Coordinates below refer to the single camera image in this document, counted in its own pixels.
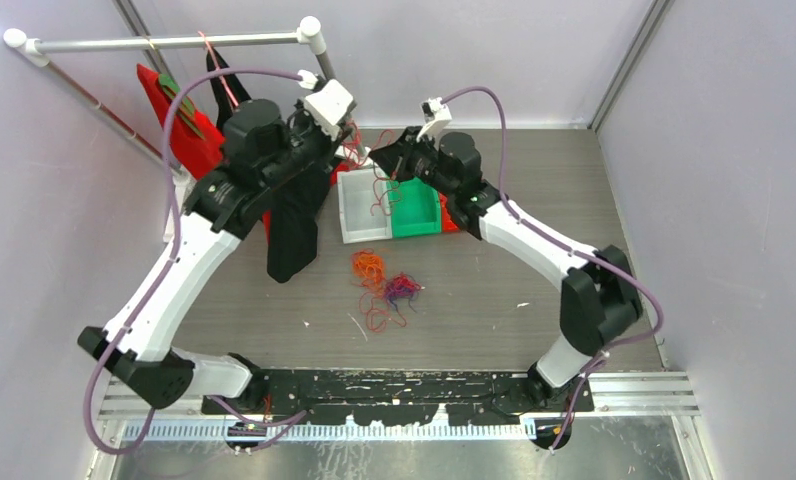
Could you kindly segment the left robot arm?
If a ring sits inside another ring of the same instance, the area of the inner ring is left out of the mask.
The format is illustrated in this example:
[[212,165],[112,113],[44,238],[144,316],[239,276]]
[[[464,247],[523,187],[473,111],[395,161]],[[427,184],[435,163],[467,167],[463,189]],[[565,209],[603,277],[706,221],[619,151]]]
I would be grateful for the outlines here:
[[225,123],[221,163],[193,188],[180,230],[139,289],[103,327],[87,327],[78,345],[155,410],[184,395],[227,399],[243,413],[259,409],[265,385],[255,364],[238,354],[210,356],[173,347],[174,336],[199,293],[240,245],[273,194],[306,169],[337,165],[350,134],[354,100],[308,95],[289,119],[267,99],[242,103]]

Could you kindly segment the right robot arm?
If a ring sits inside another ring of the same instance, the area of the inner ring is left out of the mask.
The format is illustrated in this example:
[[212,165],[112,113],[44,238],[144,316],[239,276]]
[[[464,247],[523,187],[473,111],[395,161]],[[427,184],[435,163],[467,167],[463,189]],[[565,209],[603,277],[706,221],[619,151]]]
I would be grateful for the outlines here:
[[643,314],[636,288],[624,278],[627,256],[541,226],[485,179],[470,135],[449,132],[434,141],[420,132],[408,127],[369,157],[389,179],[417,179],[444,195],[460,230],[513,254],[559,290],[560,335],[528,370],[530,400],[554,410],[566,400],[567,384]]

